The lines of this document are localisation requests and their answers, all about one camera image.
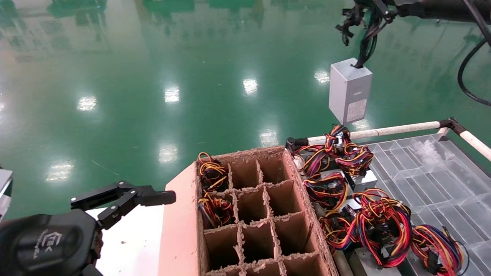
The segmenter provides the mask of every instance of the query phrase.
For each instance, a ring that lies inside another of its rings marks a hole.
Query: label sticker
[[[348,114],[346,115],[346,121],[351,122],[363,118],[365,116],[366,106],[367,99],[350,103],[348,105]]]

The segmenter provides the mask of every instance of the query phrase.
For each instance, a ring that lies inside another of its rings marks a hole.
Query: cardboard grid compartment
[[[198,212],[201,276],[338,275],[301,177],[284,147],[213,158],[228,168],[229,187],[210,195],[232,201],[235,221],[205,229]],[[196,183],[199,198],[197,172]]]

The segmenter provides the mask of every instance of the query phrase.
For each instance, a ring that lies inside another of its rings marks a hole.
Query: transparent plastic grid
[[[411,207],[412,223],[445,225],[469,250],[466,275],[491,275],[491,178],[452,141],[426,135],[368,145],[376,187]],[[411,259],[416,275],[427,275]]]

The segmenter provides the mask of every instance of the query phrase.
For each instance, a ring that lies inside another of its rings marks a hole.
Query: black wire
[[[457,276],[462,276],[464,275],[464,273],[466,273],[467,269],[469,268],[469,263],[470,263],[470,256],[469,256],[469,251],[467,251],[467,248],[463,245],[463,243],[459,242],[459,241],[455,241],[456,243],[459,243],[465,250],[465,254],[467,255],[467,265],[465,266],[465,269],[464,271],[462,271],[462,273],[460,273],[459,275]]]
[[[466,4],[467,8],[469,9],[472,17],[476,21],[477,26],[481,30],[481,33],[483,33],[485,40],[488,42],[489,46],[491,47],[491,32],[486,26],[486,21],[484,21],[483,16],[477,9],[477,7],[474,5],[472,0],[462,0]]]
[[[488,102],[484,99],[481,99],[481,98],[477,97],[476,95],[472,94],[472,92],[470,92],[469,89],[467,89],[467,87],[464,85],[464,81],[462,80],[462,75],[464,74],[464,69],[467,66],[467,63],[477,53],[477,51],[479,51],[479,49],[484,46],[484,44],[486,44],[486,39],[483,39],[481,42],[479,42],[479,44],[477,44],[474,47],[474,49],[472,49],[472,51],[470,51],[469,54],[464,58],[461,66],[459,68],[459,73],[457,74],[457,82],[459,83],[459,86],[462,89],[462,92],[464,92],[464,94],[467,95],[469,98],[471,98],[474,101],[479,102],[483,105],[487,105],[487,106],[491,107],[490,102]]]
[[[375,51],[377,45],[377,35],[387,25],[385,23],[380,27],[382,23],[382,17],[375,8],[371,9],[370,21],[367,27],[367,31],[360,43],[360,54],[358,56],[358,62],[353,65],[354,68],[362,68],[363,65],[370,59]]]
[[[489,44],[491,47],[491,32],[489,31],[488,27],[486,26],[486,22],[484,21],[483,16],[477,9],[477,7],[474,5],[472,2],[473,0],[462,0],[466,4],[467,8],[469,9],[469,12],[471,13],[472,17],[476,21],[477,26],[481,30],[481,33],[483,33],[484,39],[479,42],[479,44],[470,51],[470,53],[465,57],[465,59],[462,61],[462,64],[459,68],[459,74],[457,75],[457,81],[459,83],[460,88],[462,89],[462,92],[464,92],[465,95],[467,95],[469,98],[473,99],[474,101],[481,103],[483,105],[491,106],[491,103],[477,97],[476,95],[472,94],[472,92],[469,91],[469,89],[466,88],[464,85],[464,82],[462,80],[462,75],[464,74],[464,69],[467,66],[467,63],[469,60],[479,51],[481,47],[486,44],[486,42]]]

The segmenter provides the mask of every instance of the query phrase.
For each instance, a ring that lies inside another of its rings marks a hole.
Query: white table surface
[[[97,219],[101,209],[87,213]],[[109,230],[103,230],[96,268],[104,276],[157,276],[164,205],[137,206]]]

